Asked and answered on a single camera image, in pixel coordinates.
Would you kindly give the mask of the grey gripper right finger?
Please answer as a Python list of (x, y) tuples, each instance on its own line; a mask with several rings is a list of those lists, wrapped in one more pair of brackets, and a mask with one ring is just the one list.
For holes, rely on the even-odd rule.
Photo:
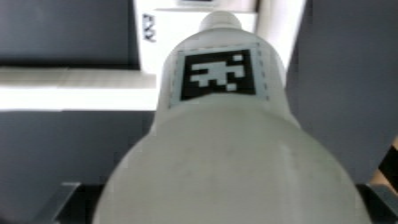
[(398, 224), (398, 195), (384, 185), (359, 184), (371, 224)]

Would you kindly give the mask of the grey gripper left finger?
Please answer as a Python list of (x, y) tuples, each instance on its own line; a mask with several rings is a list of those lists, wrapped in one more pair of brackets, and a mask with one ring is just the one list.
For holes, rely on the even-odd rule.
[(80, 187), (78, 182), (64, 182), (36, 215), (36, 224), (59, 224), (57, 217)]

